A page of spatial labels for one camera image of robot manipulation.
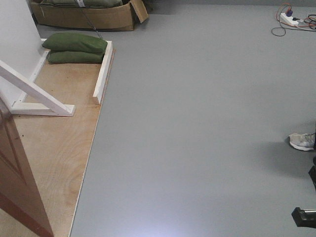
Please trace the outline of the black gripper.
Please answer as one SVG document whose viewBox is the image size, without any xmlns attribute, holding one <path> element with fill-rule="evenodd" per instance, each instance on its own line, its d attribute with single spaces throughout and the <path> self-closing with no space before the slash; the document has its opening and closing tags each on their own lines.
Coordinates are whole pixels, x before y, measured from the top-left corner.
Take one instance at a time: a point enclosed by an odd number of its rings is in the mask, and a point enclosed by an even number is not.
<svg viewBox="0 0 316 237">
<path fill-rule="evenodd" d="M 296 207 L 291 216 L 297 227 L 316 228 L 316 210 Z"/>
</svg>

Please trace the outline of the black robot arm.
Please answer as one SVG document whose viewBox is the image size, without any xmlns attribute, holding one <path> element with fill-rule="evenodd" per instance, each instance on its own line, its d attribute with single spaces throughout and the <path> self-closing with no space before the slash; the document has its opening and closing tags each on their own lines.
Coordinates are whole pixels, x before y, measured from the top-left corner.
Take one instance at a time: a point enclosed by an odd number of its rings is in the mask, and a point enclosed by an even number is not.
<svg viewBox="0 0 316 237">
<path fill-rule="evenodd" d="M 313 158 L 313 166 L 308 172 L 314 187 L 316 187 L 316 158 Z M 316 228 L 316 209 L 301 209 L 296 207 L 291 216 L 297 227 Z"/>
</svg>

